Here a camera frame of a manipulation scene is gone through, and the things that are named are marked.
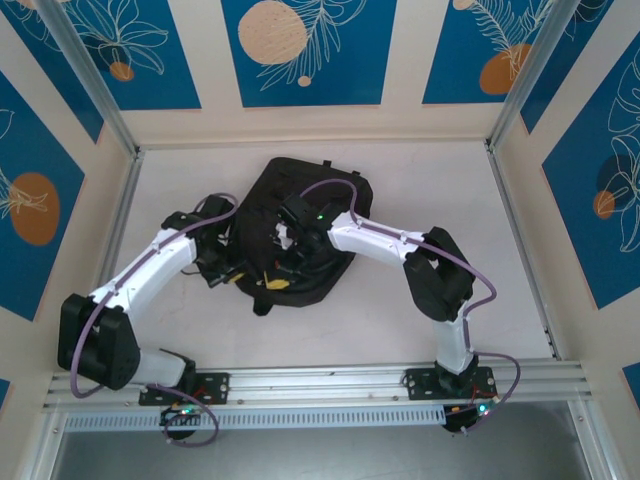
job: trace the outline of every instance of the white leaf line drawing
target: white leaf line drawing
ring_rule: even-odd
[[[529,0],[529,5],[520,16],[513,12],[510,0],[506,0],[506,3],[505,0],[470,0],[456,8],[469,10],[476,16],[480,33],[491,40],[496,52],[503,53],[509,59],[509,75],[513,80],[524,62],[523,46],[540,29],[555,1],[540,0],[538,6],[534,7],[533,0]]]
[[[640,49],[620,77],[607,126],[614,134],[616,172],[598,193],[596,214],[620,214],[620,252],[631,253],[640,247],[640,140],[634,136],[640,128]]]
[[[598,3],[591,4],[585,3],[585,0],[582,0],[578,7],[576,8],[575,13],[571,17],[569,24],[564,29],[564,33],[573,41],[576,35],[576,29],[578,28],[579,23],[593,23],[598,21],[598,19],[602,16],[602,13],[605,10],[605,7],[609,3],[609,0],[595,0]]]
[[[357,7],[347,14],[347,5],[354,1],[359,2]],[[270,49],[270,56],[274,60],[258,62],[261,63],[262,71],[257,77],[264,78],[260,91],[280,81],[290,85],[297,80],[300,86],[308,86],[322,70],[323,63],[331,61],[332,50],[340,53],[342,44],[338,28],[356,18],[366,3],[367,0],[290,0],[289,3],[284,0],[266,0],[254,5],[252,9],[264,7],[266,11],[269,8],[280,15],[280,19],[276,19],[264,34],[266,44],[263,48],[265,51]],[[252,59],[260,58],[260,55],[252,55],[251,48],[246,44],[243,48]]]
[[[11,110],[0,109],[0,140],[9,132],[14,114],[15,112]],[[15,209],[16,213],[20,213],[21,207],[46,212],[47,206],[43,205],[46,198],[46,193],[36,197],[17,188],[7,179],[0,168],[0,219],[5,218],[12,209]]]
[[[19,13],[16,16],[27,32],[59,51],[44,24],[44,34],[40,35],[27,27],[34,21],[38,25],[42,23],[35,10],[17,0],[3,1],[7,5],[19,5],[17,10],[11,10]],[[158,75],[164,73],[165,65],[153,49],[167,42],[169,31],[138,20],[138,0],[107,0],[106,5],[104,0],[70,0],[62,3],[62,7],[98,69],[109,71],[120,81],[133,78],[133,66],[153,70]]]

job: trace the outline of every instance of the white floor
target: white floor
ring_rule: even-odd
[[[267,162],[289,156],[358,170],[374,192],[373,220],[407,230],[447,229],[498,288],[472,316],[478,350],[549,357],[541,322],[480,142],[270,143],[146,153],[118,268],[148,245],[176,210],[209,193],[242,199]],[[487,294],[479,281],[474,299]],[[144,321],[138,342],[187,355],[200,367],[310,366],[430,361],[431,321],[414,306],[404,274],[356,257],[320,304],[252,312],[232,285],[210,290],[199,276],[174,278]]]

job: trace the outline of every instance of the white tabletop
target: white tabletop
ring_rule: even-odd
[[[549,346],[481,142],[269,143],[146,153],[118,268],[145,248],[160,223],[209,193],[244,198],[276,156],[333,161],[371,183],[371,218],[428,232],[448,230],[498,299],[472,315],[475,348],[548,358]],[[474,299],[487,294],[476,281]],[[176,276],[135,326],[138,343],[179,352],[203,368],[356,365],[432,361],[431,321],[413,304],[404,272],[356,256],[323,302],[252,312],[233,285],[210,290]]]

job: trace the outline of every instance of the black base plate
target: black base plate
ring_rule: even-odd
[[[476,390],[483,393],[478,398],[489,397],[486,394],[497,395],[493,371],[489,367],[478,367],[471,378],[469,388],[457,398],[471,400],[474,385]],[[451,400],[452,398],[451,393],[440,385],[435,368],[410,368],[405,372],[404,383],[409,392],[409,400]]]
[[[197,373],[194,396],[205,405],[226,405],[229,393],[228,373]],[[140,393],[138,403],[143,407],[169,406],[175,402],[186,403],[182,397],[149,388]]]

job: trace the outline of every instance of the black backpack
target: black backpack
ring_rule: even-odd
[[[257,315],[266,315],[273,305],[304,307],[320,302],[353,260],[353,253],[328,249],[313,258],[306,271],[299,272],[286,288],[270,290],[265,284],[266,272],[273,271],[282,253],[282,248],[274,243],[276,224],[280,222],[278,207],[289,195],[300,194],[314,183],[332,178],[349,180],[356,186],[355,211],[368,218],[373,201],[369,182],[359,172],[331,168],[330,161],[318,165],[292,158],[274,158],[240,204],[230,233],[230,245],[245,257],[246,273],[235,283],[254,298],[253,311]],[[304,199],[318,209],[333,203],[347,211],[351,195],[348,185],[328,184],[309,192]]]

